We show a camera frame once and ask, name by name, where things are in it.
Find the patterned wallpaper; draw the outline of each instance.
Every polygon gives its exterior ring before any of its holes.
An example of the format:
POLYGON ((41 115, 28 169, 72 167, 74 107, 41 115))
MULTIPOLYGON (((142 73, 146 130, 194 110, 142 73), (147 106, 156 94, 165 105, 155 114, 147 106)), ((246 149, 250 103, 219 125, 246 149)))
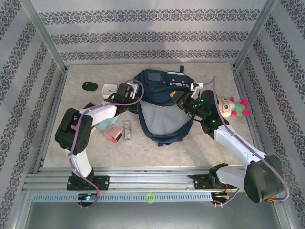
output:
POLYGON ((265 151, 282 161, 295 228, 305 228, 304 3, 278 1, 239 70, 265 151))
POLYGON ((34 0, 66 65, 233 63, 265 0, 34 0))
POLYGON ((18 0, 0 0, 0 229, 32 168, 61 73, 18 0))

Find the black object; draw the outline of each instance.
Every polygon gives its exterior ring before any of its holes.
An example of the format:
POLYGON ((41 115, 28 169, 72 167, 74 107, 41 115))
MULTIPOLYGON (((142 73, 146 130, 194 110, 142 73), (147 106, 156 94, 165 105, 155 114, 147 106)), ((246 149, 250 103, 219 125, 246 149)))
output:
POLYGON ((202 92, 199 101, 191 96, 192 92, 175 92, 172 99, 186 113, 202 118, 200 121, 202 130, 214 139, 214 131, 223 125, 215 105, 214 92, 211 90, 202 92))
MULTIPOLYGON (((181 73, 168 73, 153 69, 146 69, 141 71, 137 76, 135 76, 134 79, 138 80, 143 85, 144 94, 142 101, 162 107, 175 106, 176 104, 170 96, 171 92, 189 92, 191 85, 194 82, 192 78, 181 73)), ((137 93, 138 96, 141 93, 142 88, 139 88, 137 93)), ((145 109, 145 107, 138 103, 136 106, 131 107, 129 110, 138 115, 143 132, 148 138, 157 142, 159 147, 163 145, 169 145, 173 142, 182 141, 183 138, 187 136, 192 127, 193 120, 191 119, 175 132, 168 133, 166 135, 155 135, 154 133, 150 132, 148 128, 148 120, 146 117, 145 109)), ((166 120, 170 118, 172 114, 170 114, 171 111, 168 112, 168 115, 157 115, 155 119, 166 120)))
POLYGON ((206 101, 198 101, 193 99, 192 92, 176 91, 172 99, 177 103, 181 110, 186 113, 190 112, 202 119, 205 119, 209 113, 210 105, 206 101))
MULTIPOLYGON (((281 161, 276 155, 264 159, 283 177, 281 161)), ((281 193, 284 185, 265 163, 252 161, 247 167, 244 190, 254 203, 259 203, 281 193)))
MULTIPOLYGON (((55 134, 55 141, 59 143, 61 148, 71 150, 75 136, 75 130, 71 127, 71 125, 76 126, 80 116, 80 112, 74 108, 69 108, 66 111, 55 134)), ((82 118, 77 142, 73 151, 74 155, 82 152, 87 147, 92 122, 93 118, 89 115, 84 115, 82 118)))
MULTIPOLYGON (((95 176, 94 170, 92 169, 91 173, 86 177, 89 181, 94 183, 100 191, 107 191, 109 187, 110 176, 95 176)), ((95 187, 87 183, 85 180, 72 173, 72 176, 69 176, 68 191, 95 191, 95 187)))
POLYGON ((227 199, 225 197, 217 197, 217 196, 220 196, 220 195, 221 196, 227 195, 226 192, 222 192, 222 193, 212 192, 211 195, 212 195, 212 199, 217 201, 217 202, 213 201, 212 204, 218 204, 219 205, 218 202, 221 202, 221 203, 227 202, 227 199))
MULTIPOLYGON (((222 189, 226 188, 225 184, 221 183, 217 177, 216 171, 221 167, 228 166, 228 164, 222 163, 216 165, 209 169, 209 174, 195 174, 195 175, 188 175, 188 177, 194 180, 194 188, 195 190, 200 189, 222 189)), ((228 184, 228 188, 236 188, 232 185, 228 184)))
POLYGON ((77 200, 87 200, 87 199, 92 199, 92 200, 96 200, 96 195, 93 193, 80 193, 78 194, 77 200))
POLYGON ((96 91, 96 89, 98 88, 98 85, 96 83, 93 83, 93 82, 84 82, 84 84, 82 85, 82 88, 85 90, 85 91, 91 91, 91 92, 94 92, 96 91))
MULTIPOLYGON (((133 87, 127 83, 121 83, 118 87, 116 94, 114 95, 113 101, 120 104, 129 104, 137 99, 132 99, 131 93, 133 92, 133 87)), ((125 112, 131 106, 117 106, 115 116, 125 112)))
POLYGON ((184 66, 183 65, 180 65, 180 73, 184 74, 184 66))

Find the wall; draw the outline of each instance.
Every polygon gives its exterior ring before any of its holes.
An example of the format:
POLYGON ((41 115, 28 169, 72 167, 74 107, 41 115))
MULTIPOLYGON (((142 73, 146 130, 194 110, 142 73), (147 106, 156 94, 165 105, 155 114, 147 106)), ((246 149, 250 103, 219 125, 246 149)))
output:
POLYGON ((33 0, 66 65, 233 63, 265 0, 33 0))
POLYGON ((295 228, 305 228, 304 3, 278 1, 239 70, 265 151, 282 161, 295 228))
POLYGON ((0 0, 0 229, 11 224, 61 76, 18 0, 0 0))
POLYGON ((98 203, 89 211, 75 203, 32 203, 31 209, 26 229, 280 228, 271 204, 254 204, 243 194, 222 209, 209 202, 98 203))

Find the plush doll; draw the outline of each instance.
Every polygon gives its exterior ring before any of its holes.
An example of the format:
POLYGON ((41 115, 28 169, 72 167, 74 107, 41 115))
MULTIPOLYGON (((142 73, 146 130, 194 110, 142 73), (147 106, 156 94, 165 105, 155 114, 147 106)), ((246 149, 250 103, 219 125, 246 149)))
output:
POLYGON ((247 104, 247 99, 243 99, 241 102, 235 103, 233 97, 231 99, 218 98, 218 107, 224 118, 229 117, 230 115, 232 115, 233 117, 249 116, 251 110, 246 109, 247 104))

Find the gray floor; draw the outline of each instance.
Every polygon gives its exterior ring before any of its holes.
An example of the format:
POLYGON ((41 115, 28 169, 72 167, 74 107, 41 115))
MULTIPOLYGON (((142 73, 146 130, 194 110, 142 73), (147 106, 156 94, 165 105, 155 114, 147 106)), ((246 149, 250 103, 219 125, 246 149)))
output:
POLYGON ((223 208, 210 203, 33 203, 27 229, 278 229, 274 206, 243 193, 223 208))

